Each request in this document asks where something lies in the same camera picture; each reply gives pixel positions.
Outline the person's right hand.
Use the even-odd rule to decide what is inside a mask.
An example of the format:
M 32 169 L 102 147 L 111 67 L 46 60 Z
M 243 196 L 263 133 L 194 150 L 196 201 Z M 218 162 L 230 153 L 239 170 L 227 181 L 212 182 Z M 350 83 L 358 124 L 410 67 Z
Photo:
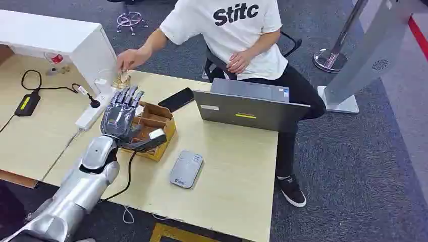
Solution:
M 117 56 L 117 70 L 121 73 L 144 64 L 150 58 L 150 52 L 140 49 L 128 49 Z

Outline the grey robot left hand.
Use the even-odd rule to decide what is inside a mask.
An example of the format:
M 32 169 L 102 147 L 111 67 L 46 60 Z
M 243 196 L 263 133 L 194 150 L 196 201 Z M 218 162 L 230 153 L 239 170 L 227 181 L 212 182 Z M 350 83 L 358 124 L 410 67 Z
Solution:
M 138 91 L 137 85 L 117 90 L 104 111 L 101 134 L 130 142 L 141 130 L 141 126 L 133 126 L 133 119 L 143 94 L 143 91 Z

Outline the person's left hand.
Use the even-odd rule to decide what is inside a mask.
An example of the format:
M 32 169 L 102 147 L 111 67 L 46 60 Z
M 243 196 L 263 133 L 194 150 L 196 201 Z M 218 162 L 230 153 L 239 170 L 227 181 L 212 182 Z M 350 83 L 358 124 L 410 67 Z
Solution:
M 230 73 L 242 73 L 250 64 L 252 55 L 248 51 L 240 51 L 230 57 L 227 71 Z

